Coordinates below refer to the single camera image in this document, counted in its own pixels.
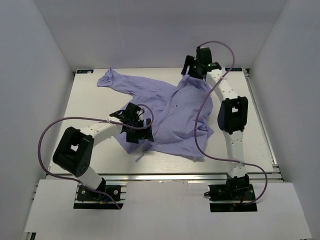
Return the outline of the lilac zip-up jacket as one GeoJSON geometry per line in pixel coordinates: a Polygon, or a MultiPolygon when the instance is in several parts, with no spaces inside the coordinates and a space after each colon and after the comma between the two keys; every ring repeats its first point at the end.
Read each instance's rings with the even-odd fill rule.
{"type": "Polygon", "coordinates": [[[154,116],[153,142],[129,143],[125,133],[115,137],[128,154],[142,147],[144,152],[156,151],[192,159],[203,156],[200,150],[214,133],[209,126],[213,101],[207,96],[211,87],[203,79],[185,75],[174,86],[151,78],[123,75],[110,68],[97,81],[97,86],[131,95],[133,104],[150,108],[143,116],[145,119],[154,116]]]}

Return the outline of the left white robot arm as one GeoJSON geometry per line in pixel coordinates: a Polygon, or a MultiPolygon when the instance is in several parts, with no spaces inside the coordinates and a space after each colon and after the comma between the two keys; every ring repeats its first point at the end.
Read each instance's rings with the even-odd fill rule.
{"type": "Polygon", "coordinates": [[[125,109],[111,113],[106,119],[83,119],[97,123],[83,128],[68,127],[52,160],[87,187],[90,196],[99,200],[105,196],[106,181],[90,167],[94,147],[122,133],[125,133],[125,141],[128,143],[138,144],[142,140],[152,142],[155,117],[148,106],[130,102],[125,109]]]}

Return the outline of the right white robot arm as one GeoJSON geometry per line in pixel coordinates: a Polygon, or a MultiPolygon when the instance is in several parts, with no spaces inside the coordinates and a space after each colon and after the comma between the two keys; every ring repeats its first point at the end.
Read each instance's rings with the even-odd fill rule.
{"type": "Polygon", "coordinates": [[[195,132],[202,108],[211,93],[214,92],[220,101],[217,124],[225,138],[227,158],[210,156],[202,149],[199,151],[209,159],[231,163],[227,172],[229,180],[247,180],[249,176],[244,161],[243,134],[248,119],[249,101],[245,96],[239,96],[227,82],[226,75],[230,70],[232,67],[223,72],[220,64],[213,62],[211,50],[201,44],[196,48],[195,57],[186,56],[181,74],[201,79],[212,86],[197,112],[194,124],[195,132]]]}

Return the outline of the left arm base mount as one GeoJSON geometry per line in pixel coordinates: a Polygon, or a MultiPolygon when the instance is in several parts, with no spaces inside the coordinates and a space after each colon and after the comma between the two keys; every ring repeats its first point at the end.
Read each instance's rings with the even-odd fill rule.
{"type": "Polygon", "coordinates": [[[78,210],[120,210],[123,207],[127,193],[127,186],[124,183],[107,183],[101,191],[104,194],[78,185],[73,208],[78,210]]]}

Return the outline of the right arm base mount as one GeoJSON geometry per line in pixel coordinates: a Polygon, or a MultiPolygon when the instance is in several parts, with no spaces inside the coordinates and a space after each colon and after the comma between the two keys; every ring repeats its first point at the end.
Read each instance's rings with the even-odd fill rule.
{"type": "Polygon", "coordinates": [[[256,199],[253,185],[229,179],[225,184],[210,184],[204,194],[209,199],[211,213],[245,213],[257,212],[257,204],[250,203],[256,199]]]}

